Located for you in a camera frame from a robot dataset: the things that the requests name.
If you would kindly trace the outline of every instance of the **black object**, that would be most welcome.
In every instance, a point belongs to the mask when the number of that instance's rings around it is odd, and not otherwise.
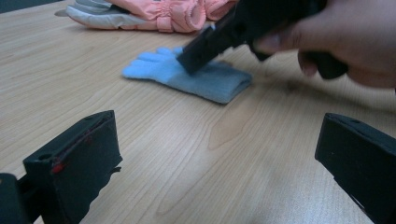
[[[240,0],[215,25],[206,28],[177,57],[189,73],[194,73],[229,47],[248,44],[260,61],[270,55],[255,51],[253,41],[282,24],[314,15],[326,6],[326,0]],[[347,66],[327,52],[308,54],[325,79],[340,77]]]
[[[23,178],[0,174],[0,223],[79,223],[121,161],[114,112],[80,120],[23,160]]]
[[[396,139],[326,114],[315,158],[374,223],[396,223]]]

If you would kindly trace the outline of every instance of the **pink jacket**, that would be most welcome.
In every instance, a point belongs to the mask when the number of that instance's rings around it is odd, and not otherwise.
[[[237,0],[205,0],[206,16],[212,21],[218,21],[236,2]]]
[[[124,29],[189,33],[205,23],[204,0],[108,0],[147,22]]]

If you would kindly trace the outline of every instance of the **wood grain surface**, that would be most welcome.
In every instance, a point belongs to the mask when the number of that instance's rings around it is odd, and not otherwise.
[[[302,76],[296,52],[220,57],[253,83],[227,105],[123,78],[142,51],[194,35],[88,29],[71,1],[0,14],[0,172],[78,120],[115,110],[123,157],[82,223],[372,223],[314,159],[326,112],[396,136],[394,91]]]

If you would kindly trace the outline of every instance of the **blue glove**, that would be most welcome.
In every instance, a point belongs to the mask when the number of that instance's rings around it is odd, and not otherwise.
[[[176,59],[181,52],[182,48],[143,52],[122,70],[122,74],[128,78],[154,80],[221,104],[229,103],[251,82],[250,74],[226,63],[211,62],[189,75]]]

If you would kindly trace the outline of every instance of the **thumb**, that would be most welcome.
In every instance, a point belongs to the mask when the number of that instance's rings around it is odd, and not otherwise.
[[[265,53],[287,49],[330,51],[337,39],[335,29],[328,13],[322,11],[257,39],[255,49]]]

